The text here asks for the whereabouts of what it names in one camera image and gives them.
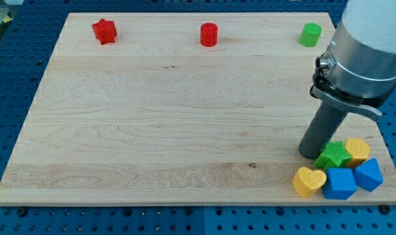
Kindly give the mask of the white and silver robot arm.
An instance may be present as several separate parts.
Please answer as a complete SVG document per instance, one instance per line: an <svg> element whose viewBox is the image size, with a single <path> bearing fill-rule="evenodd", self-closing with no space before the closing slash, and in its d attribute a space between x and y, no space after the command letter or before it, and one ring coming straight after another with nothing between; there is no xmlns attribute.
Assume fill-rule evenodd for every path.
<svg viewBox="0 0 396 235"><path fill-rule="evenodd" d="M326 51L316 59L310 93L317 118L355 113L376 121L396 84L396 0L349 0Z"/></svg>

